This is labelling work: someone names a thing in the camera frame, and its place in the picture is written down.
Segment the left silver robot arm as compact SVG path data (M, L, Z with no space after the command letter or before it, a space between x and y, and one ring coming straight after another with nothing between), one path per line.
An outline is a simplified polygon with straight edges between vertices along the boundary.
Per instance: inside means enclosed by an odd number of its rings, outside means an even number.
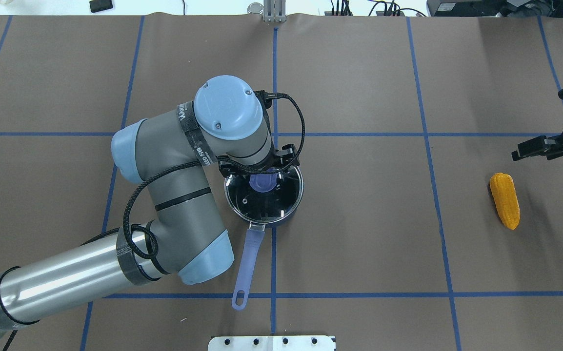
M228 231L205 167L224 177L283 173L303 146L275 147L268 109L284 93L244 80L210 78L193 100L116 132L116 168L137 185L118 228L25 267L0 273L0 339L42 318L165 275L200 284L233 263Z

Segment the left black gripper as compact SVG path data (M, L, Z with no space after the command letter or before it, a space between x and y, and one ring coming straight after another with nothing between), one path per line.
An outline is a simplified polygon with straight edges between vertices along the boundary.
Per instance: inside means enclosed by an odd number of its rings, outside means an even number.
M283 173L297 164L298 148L294 144L286 144L281 149L275 144L266 144L251 158L219 156L219 171L223 177Z

